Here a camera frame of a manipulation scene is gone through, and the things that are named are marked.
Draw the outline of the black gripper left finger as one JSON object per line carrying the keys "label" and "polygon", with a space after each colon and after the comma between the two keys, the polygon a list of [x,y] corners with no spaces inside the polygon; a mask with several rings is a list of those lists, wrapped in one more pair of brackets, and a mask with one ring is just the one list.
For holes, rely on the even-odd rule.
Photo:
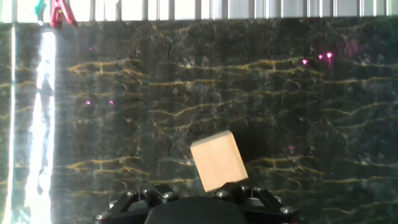
{"label": "black gripper left finger", "polygon": [[150,211],[179,199],[169,184],[155,184],[139,192],[128,191],[113,206],[95,216],[95,224],[144,224]]}

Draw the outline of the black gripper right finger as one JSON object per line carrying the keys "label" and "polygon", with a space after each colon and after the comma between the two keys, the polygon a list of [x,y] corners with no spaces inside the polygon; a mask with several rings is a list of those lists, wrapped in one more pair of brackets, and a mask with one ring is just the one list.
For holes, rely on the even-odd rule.
{"label": "black gripper right finger", "polygon": [[228,182],[215,190],[213,198],[231,202],[246,223],[297,224],[299,211],[283,205],[278,197],[260,187]]}

